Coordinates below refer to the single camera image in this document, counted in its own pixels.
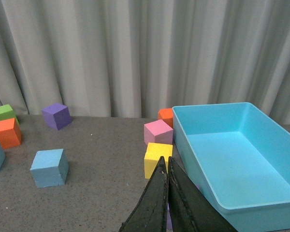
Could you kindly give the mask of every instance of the gray table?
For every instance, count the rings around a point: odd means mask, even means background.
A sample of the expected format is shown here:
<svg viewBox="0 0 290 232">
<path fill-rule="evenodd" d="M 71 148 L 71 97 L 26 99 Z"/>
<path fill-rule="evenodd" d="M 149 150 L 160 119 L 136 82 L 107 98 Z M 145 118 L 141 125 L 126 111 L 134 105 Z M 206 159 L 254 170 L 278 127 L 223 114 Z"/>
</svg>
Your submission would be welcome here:
<svg viewBox="0 0 290 232">
<path fill-rule="evenodd" d="M 148 182 L 143 128 L 154 119 L 73 117 L 59 131 L 42 116 L 18 119 L 22 144 L 5 150 L 0 170 L 0 232 L 117 232 Z M 57 148 L 69 160 L 66 184 L 36 188 L 36 152 Z M 173 156 L 182 166 L 175 146 Z"/>
</svg>

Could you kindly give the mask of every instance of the gray curtain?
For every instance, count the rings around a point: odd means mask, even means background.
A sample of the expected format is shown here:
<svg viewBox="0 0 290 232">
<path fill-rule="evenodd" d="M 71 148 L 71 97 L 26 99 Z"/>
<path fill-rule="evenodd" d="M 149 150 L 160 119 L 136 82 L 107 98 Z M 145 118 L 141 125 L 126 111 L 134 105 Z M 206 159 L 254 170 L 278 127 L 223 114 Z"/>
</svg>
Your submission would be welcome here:
<svg viewBox="0 0 290 232">
<path fill-rule="evenodd" d="M 290 0 L 0 0 L 0 105 L 157 117 L 251 102 L 290 124 Z"/>
</svg>

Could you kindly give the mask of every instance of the light blue plastic bin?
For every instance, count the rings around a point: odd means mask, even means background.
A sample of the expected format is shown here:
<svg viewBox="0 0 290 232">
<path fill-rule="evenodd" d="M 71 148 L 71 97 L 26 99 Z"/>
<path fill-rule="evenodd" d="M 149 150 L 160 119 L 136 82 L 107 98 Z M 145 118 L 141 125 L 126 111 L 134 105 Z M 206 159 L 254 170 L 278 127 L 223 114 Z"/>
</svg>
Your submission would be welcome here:
<svg viewBox="0 0 290 232">
<path fill-rule="evenodd" d="M 250 103 L 175 106 L 188 176 L 239 232 L 290 229 L 290 133 Z"/>
</svg>

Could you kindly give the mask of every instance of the green cube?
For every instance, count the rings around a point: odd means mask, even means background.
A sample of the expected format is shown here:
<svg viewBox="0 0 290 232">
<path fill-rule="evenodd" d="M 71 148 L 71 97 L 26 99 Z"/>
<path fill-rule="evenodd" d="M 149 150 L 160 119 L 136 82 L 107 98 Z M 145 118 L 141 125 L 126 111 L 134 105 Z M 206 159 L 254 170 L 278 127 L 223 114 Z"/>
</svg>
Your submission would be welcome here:
<svg viewBox="0 0 290 232">
<path fill-rule="evenodd" d="M 11 108 L 9 104 L 0 106 L 0 121 L 10 118 L 15 118 L 16 122 L 19 125 L 19 122 L 16 118 L 14 110 Z"/>
</svg>

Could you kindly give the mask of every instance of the yellow cube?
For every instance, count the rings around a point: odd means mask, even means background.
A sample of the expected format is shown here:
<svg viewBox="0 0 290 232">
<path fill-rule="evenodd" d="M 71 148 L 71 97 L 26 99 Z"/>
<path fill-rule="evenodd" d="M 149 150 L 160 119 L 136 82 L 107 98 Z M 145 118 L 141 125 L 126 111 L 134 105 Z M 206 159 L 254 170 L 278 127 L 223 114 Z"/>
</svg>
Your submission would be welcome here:
<svg viewBox="0 0 290 232">
<path fill-rule="evenodd" d="M 150 179 L 159 159 L 164 157 L 166 169 L 168 170 L 169 156 L 172 156 L 173 145 L 148 143 L 144 157 L 145 178 Z"/>
</svg>

